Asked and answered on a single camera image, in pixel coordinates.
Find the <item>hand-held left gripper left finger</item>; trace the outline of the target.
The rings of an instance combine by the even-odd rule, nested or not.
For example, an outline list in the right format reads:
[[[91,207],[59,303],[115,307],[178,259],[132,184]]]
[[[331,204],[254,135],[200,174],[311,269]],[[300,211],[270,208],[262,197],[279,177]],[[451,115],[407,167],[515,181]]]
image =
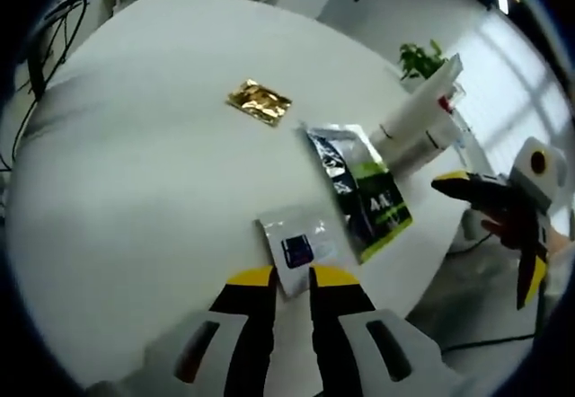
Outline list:
[[[261,396],[274,348],[277,270],[229,278],[207,310],[186,315],[147,345],[142,365],[90,396]]]

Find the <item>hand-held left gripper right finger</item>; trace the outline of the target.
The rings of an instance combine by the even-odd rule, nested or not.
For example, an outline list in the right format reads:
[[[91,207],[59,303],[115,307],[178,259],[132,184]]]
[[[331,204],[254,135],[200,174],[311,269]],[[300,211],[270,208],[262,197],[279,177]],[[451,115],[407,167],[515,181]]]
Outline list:
[[[347,270],[309,269],[312,341],[325,396],[451,396],[438,344],[374,306]]]

